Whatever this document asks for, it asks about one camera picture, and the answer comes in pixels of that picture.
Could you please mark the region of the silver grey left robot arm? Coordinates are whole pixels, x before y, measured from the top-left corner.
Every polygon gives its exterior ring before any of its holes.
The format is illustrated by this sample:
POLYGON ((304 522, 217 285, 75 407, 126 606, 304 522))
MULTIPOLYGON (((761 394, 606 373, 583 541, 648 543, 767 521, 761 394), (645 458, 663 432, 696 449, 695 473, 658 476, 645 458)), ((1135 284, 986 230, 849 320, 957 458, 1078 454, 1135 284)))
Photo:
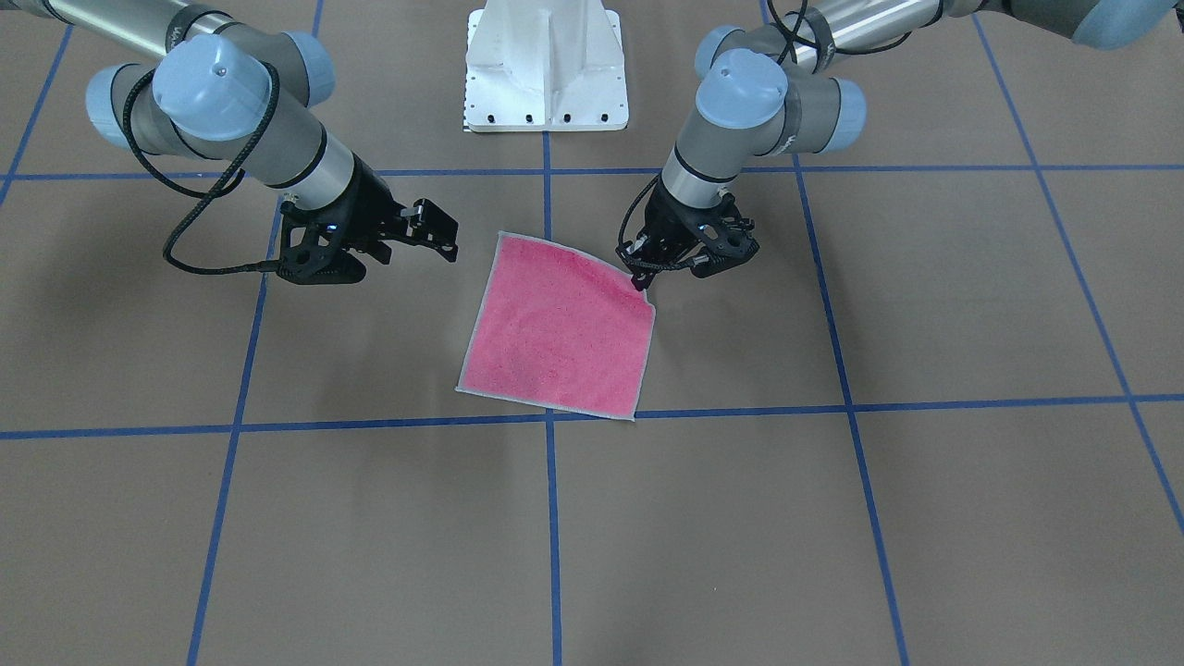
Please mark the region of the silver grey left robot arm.
POLYGON ((744 265, 758 252, 753 222, 732 185, 751 156, 845 149, 866 124, 864 92, 826 75, 834 62, 871 56, 942 19, 989 11, 1109 51, 1138 41, 1179 1, 803 1, 766 8, 754 30, 721 26, 695 52, 694 108, 658 177, 637 200, 643 228, 619 231, 616 252, 635 290, 664 271, 694 277, 744 265))

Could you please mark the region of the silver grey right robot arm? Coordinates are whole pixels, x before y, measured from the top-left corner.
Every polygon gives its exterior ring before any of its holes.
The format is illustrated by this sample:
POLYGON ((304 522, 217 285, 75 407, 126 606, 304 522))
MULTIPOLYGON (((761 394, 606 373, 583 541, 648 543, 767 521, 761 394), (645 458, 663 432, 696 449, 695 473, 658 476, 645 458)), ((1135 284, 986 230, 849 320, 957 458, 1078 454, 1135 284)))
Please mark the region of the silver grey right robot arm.
POLYGON ((354 284, 361 256, 385 265, 390 244, 424 246, 453 262, 458 225, 433 201, 403 205, 388 182, 315 117, 337 73, 307 32, 268 33, 187 1, 5 1, 4 9, 85 28, 156 64, 105 68, 86 88, 94 129, 195 206, 165 241, 176 269, 219 268, 175 257, 181 235, 211 201, 253 177, 279 193, 277 257, 229 265, 292 284, 354 284))

